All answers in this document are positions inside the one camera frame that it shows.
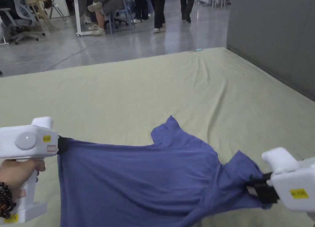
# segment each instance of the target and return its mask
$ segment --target shoe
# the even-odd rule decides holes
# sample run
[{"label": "shoe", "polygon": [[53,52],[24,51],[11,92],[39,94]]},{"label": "shoe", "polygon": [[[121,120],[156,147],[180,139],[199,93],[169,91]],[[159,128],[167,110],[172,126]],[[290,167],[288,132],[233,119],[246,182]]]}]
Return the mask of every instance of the shoe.
[{"label": "shoe", "polygon": [[192,19],[190,19],[190,16],[187,16],[186,21],[187,21],[188,23],[191,23],[191,22],[192,22]]},{"label": "shoe", "polygon": [[98,35],[104,35],[105,34],[105,30],[104,29],[97,29],[97,30],[94,30],[92,31],[92,35],[94,36],[98,36]]},{"label": "shoe", "polygon": [[94,24],[93,26],[90,26],[89,27],[89,30],[98,30],[99,29],[99,26]]},{"label": "shoe", "polygon": [[165,32],[165,28],[155,28],[154,30],[153,30],[153,33],[162,33],[162,32]]},{"label": "shoe", "polygon": [[139,19],[134,19],[134,23],[136,24],[136,23],[141,23],[142,22],[142,20],[139,20]]},{"label": "shoe", "polygon": [[88,6],[88,10],[90,12],[95,12],[96,10],[100,10],[102,8],[102,3],[101,2],[94,2],[93,4]]}]

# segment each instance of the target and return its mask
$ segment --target gray wall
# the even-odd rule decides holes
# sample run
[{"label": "gray wall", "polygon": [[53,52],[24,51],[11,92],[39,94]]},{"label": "gray wall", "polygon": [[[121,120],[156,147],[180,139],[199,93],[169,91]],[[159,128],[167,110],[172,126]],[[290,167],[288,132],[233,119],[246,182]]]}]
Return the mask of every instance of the gray wall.
[{"label": "gray wall", "polygon": [[231,0],[227,48],[315,100],[315,0]]}]

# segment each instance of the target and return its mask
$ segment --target yellow label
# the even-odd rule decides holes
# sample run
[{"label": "yellow label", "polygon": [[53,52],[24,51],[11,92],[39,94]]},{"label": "yellow label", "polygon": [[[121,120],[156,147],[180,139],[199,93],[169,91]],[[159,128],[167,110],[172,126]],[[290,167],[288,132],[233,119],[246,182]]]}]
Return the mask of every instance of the yellow label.
[{"label": "yellow label", "polygon": [[44,141],[44,143],[48,143],[51,141],[51,136],[50,135],[44,135],[42,140]]},{"label": "yellow label", "polygon": [[305,189],[290,189],[290,193],[294,199],[310,198]]},{"label": "yellow label", "polygon": [[3,223],[15,223],[18,222],[18,214],[12,214],[9,219],[4,219]]}]

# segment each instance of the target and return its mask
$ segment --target wrinkled sheet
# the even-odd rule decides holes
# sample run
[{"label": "wrinkled sheet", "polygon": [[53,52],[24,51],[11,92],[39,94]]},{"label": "wrinkled sheet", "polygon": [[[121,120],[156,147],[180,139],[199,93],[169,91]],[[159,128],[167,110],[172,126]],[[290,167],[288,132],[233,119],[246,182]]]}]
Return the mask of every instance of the wrinkled sheet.
[{"label": "wrinkled sheet", "polygon": [[[240,150],[268,172],[261,154],[277,146],[297,159],[315,156],[315,103],[225,48],[0,78],[0,92],[1,127],[48,115],[62,136],[148,145],[152,128],[173,115],[222,163]],[[60,225],[57,157],[46,163],[35,199],[48,202],[48,213],[25,227]],[[201,225],[293,227],[312,221],[274,205],[214,215]]]}]

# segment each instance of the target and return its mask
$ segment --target beaded bracelet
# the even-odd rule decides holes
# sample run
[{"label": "beaded bracelet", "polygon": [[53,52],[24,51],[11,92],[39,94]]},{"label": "beaded bracelet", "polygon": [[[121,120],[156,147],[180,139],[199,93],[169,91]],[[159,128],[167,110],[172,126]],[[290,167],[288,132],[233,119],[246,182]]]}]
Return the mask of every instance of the beaded bracelet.
[{"label": "beaded bracelet", "polygon": [[10,218],[10,212],[15,208],[16,203],[13,202],[11,190],[4,182],[0,182],[0,187],[0,217],[8,219]]}]

